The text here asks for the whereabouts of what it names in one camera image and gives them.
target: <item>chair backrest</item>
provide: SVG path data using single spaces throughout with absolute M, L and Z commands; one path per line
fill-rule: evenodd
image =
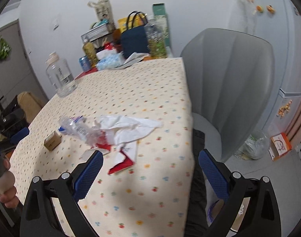
M 245 33 L 209 28 L 183 49 L 192 111 L 220 133 L 226 161 L 244 143 L 272 90 L 270 43 Z

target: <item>transparent plastic jar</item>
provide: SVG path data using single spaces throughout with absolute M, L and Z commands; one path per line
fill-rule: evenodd
M 46 74 L 51 84 L 55 87 L 59 97 L 65 97 L 77 88 L 67 61 L 59 58 L 56 52 L 51 53 L 46 61 Z
M 164 35 L 156 20 L 149 20 L 144 26 L 150 55 L 154 59 L 167 58 Z

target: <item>blue can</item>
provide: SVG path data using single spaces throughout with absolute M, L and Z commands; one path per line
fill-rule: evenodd
M 79 63 L 84 72 L 87 72 L 91 69 L 91 65 L 87 56 L 83 56 L 79 59 Z

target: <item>polka dot fabric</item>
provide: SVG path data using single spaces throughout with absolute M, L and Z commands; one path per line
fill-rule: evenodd
M 135 64 L 124 70 L 100 71 L 77 80 L 78 88 L 65 98 L 54 96 L 30 125 L 30 135 L 11 158 L 18 197 L 24 202 L 34 176 L 56 179 L 81 163 L 89 147 L 70 136 L 52 152 L 44 139 L 59 127 L 62 115 L 121 114 L 163 122 L 138 140 L 136 164 L 107 175 L 116 152 L 104 164 L 85 199 L 78 205 L 99 236 L 183 236 L 194 160 L 191 152 L 191 103 L 181 58 Z M 60 223 L 73 233 L 54 200 Z

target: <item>pink curtain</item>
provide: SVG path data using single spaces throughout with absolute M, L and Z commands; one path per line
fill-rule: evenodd
M 292 147 L 295 147 L 301 141 L 301 103 L 285 133 Z

